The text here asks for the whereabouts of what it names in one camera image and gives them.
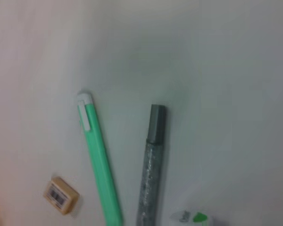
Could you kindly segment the clear bottle with green label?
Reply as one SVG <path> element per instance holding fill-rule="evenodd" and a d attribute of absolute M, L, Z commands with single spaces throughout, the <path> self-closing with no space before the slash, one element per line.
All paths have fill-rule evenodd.
<path fill-rule="evenodd" d="M 192 210 L 181 210 L 170 217 L 173 226 L 213 226 L 213 218 L 209 215 Z"/>

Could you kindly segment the grey marker pen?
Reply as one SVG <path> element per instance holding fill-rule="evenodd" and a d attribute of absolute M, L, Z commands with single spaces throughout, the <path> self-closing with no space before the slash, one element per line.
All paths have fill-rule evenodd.
<path fill-rule="evenodd" d="M 151 106 L 136 226 L 155 226 L 164 153 L 166 115 L 167 109 L 164 105 Z"/>

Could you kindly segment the mint green pen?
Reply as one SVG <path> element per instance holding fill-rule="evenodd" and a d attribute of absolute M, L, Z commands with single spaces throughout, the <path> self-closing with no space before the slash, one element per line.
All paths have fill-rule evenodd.
<path fill-rule="evenodd" d="M 84 91 L 78 93 L 77 108 L 88 146 L 106 226 L 123 226 L 121 208 L 118 203 L 117 192 L 91 93 Z"/>

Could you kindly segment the beige eraser with barcode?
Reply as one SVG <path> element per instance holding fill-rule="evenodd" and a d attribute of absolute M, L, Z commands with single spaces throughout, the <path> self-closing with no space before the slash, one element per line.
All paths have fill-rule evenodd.
<path fill-rule="evenodd" d="M 75 208 L 80 194 L 61 177 L 53 177 L 43 197 L 62 215 L 67 215 Z"/>

